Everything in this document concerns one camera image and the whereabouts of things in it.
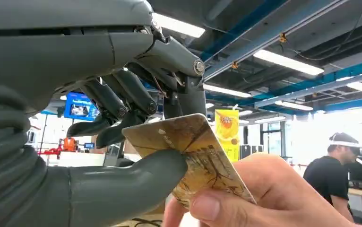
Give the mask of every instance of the blue screen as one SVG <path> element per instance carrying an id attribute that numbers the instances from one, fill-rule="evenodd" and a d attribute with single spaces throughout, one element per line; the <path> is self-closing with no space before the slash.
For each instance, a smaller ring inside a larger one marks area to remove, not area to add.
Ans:
<path id="1" fill-rule="evenodd" d="M 95 148 L 95 143 L 85 143 L 84 148 L 85 149 L 93 149 L 93 148 Z"/>
<path id="2" fill-rule="evenodd" d="M 67 94 L 64 117 L 93 121 L 98 114 L 99 111 L 86 95 L 76 92 Z"/>

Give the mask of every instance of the yellow sign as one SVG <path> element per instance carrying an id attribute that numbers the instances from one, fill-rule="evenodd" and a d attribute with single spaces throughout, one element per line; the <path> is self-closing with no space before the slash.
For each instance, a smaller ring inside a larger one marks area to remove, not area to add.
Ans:
<path id="1" fill-rule="evenodd" d="M 239 141 L 239 111 L 216 110 L 215 111 L 216 136 L 228 158 L 236 162 L 240 158 Z"/>

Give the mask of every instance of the gray robotic arm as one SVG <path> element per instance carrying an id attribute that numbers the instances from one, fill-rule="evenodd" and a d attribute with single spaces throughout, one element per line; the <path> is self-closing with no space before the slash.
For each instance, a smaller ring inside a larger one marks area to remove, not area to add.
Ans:
<path id="1" fill-rule="evenodd" d="M 123 127 L 157 110 L 138 77 L 165 93 L 166 117 L 206 113 L 203 62 L 163 37 L 151 14 L 144 0 L 0 0 L 0 226 L 114 225 L 162 202 L 183 177 L 177 151 L 127 168 L 64 168 L 24 146 L 27 117 L 78 88 L 101 115 L 68 134 L 99 134 L 100 147 L 121 141 Z"/>

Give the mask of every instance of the man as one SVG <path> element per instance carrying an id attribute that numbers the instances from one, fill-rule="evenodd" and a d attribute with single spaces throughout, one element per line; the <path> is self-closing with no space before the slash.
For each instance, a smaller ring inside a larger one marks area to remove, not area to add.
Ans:
<path id="1" fill-rule="evenodd" d="M 315 159 L 306 168 L 303 178 L 340 214 L 353 222 L 348 205 L 348 172 L 345 164 L 362 156 L 358 141 L 346 133 L 330 137 L 328 155 Z"/>
<path id="2" fill-rule="evenodd" d="M 73 137 L 65 138 L 63 143 L 63 151 L 77 151 L 77 141 Z"/>

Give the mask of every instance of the credit card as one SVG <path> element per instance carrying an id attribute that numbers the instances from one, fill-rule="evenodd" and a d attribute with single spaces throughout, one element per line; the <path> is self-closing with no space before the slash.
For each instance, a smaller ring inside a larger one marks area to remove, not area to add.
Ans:
<path id="1" fill-rule="evenodd" d="M 203 189 L 233 193 L 256 204 L 204 115 L 132 126 L 122 134 L 142 157 L 169 148 L 185 156 L 188 170 L 172 192 L 184 207 L 188 208 L 191 197 Z"/>

